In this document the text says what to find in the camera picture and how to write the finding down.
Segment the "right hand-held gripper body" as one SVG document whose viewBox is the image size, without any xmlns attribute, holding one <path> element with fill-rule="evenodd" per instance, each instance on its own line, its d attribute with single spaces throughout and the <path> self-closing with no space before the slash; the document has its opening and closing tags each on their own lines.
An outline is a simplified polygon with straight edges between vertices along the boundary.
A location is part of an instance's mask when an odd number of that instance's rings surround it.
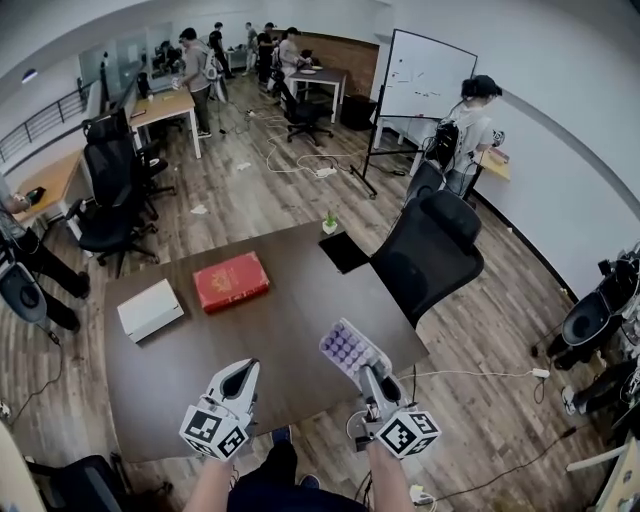
<svg viewBox="0 0 640 512">
<path fill-rule="evenodd" d="M 361 391 L 364 409 L 356 412 L 346 425 L 356 452 L 379 441 L 394 457 L 402 460 L 423 452 L 442 434 L 428 412 L 411 404 L 403 387 L 398 391 L 398 401 L 388 399 L 383 393 L 375 395 L 371 390 Z"/>
</svg>

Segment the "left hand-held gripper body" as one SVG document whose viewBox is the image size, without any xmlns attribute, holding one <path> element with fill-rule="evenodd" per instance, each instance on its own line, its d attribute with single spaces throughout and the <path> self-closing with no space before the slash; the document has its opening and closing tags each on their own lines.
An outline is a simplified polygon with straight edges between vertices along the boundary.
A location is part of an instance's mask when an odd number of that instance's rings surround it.
<svg viewBox="0 0 640 512">
<path fill-rule="evenodd" d="M 196 405 L 188 407 L 179 435 L 199 454 L 228 461 L 253 437 L 256 401 L 256 393 L 240 402 L 226 398 L 217 400 L 202 394 Z"/>
</svg>

